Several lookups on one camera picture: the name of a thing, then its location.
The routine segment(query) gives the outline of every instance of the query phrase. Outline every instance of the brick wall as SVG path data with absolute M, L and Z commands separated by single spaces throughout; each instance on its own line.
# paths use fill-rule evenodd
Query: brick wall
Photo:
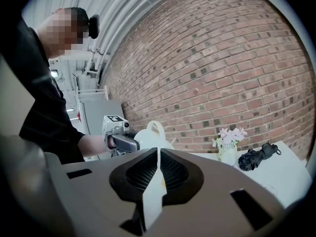
M 303 159 L 314 129 L 314 74 L 265 0 L 164 0 L 131 30 L 106 74 L 135 130 L 158 120 L 177 149 L 213 152 L 223 127 L 242 149 L 283 140 Z

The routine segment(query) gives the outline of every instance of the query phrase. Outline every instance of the forearm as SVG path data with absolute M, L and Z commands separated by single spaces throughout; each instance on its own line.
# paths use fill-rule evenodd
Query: forearm
M 114 146 L 112 141 L 109 143 L 109 146 Z M 103 135 L 83 136 L 78 142 L 78 148 L 83 157 L 95 156 L 107 152 Z

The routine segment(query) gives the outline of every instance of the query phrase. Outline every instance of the white handle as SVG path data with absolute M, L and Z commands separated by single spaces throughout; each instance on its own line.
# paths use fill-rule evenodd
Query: white handle
M 153 126 L 156 126 L 157 129 L 158 129 L 158 132 L 159 132 L 159 136 L 161 139 L 163 139 L 164 141 L 166 140 L 166 135 L 164 133 L 164 129 L 162 127 L 162 125 L 158 122 L 158 121 L 150 121 L 147 125 L 147 129 L 148 130 L 152 130 L 153 129 Z

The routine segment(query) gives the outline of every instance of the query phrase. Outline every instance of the glass vase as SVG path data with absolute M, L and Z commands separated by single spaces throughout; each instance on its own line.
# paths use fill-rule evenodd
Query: glass vase
M 237 161 L 237 147 L 233 143 L 223 144 L 218 150 L 218 160 L 230 166 L 234 166 Z

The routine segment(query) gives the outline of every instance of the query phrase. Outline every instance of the man's ear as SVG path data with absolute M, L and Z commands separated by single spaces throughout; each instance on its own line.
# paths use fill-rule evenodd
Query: man's ear
M 56 13 L 61 12 L 63 10 L 64 10 L 64 8 L 59 8 L 59 9 L 55 10 L 54 12 L 52 12 L 51 14 L 56 14 Z

